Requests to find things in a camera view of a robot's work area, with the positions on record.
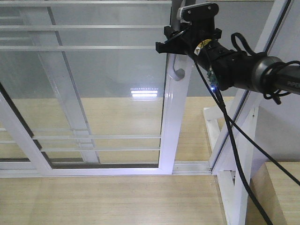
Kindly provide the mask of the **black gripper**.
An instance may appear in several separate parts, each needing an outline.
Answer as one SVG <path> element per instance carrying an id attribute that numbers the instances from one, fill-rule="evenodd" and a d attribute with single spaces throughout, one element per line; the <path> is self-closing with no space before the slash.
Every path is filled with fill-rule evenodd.
<path id="1" fill-rule="evenodd" d="M 183 22 L 180 24 L 180 30 L 165 26 L 164 35 L 167 38 L 165 42 L 156 42 L 158 53 L 181 54 L 192 57 L 201 42 L 208 39 L 220 39 L 222 30 L 215 28 L 214 20 L 201 20 L 189 23 Z"/>

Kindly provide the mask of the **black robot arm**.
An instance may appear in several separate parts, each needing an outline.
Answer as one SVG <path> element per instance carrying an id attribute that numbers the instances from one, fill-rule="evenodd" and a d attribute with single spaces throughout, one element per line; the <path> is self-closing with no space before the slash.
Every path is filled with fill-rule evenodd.
<path id="1" fill-rule="evenodd" d="M 236 87 L 262 93 L 279 102 L 280 96 L 300 92 L 300 63 L 284 63 L 265 52 L 255 53 L 240 33 L 231 35 L 234 50 L 223 47 L 218 39 L 222 31 L 213 19 L 182 23 L 176 31 L 164 28 L 167 40 L 156 43 L 158 53 L 187 55 L 197 66 L 209 72 L 219 90 Z"/>

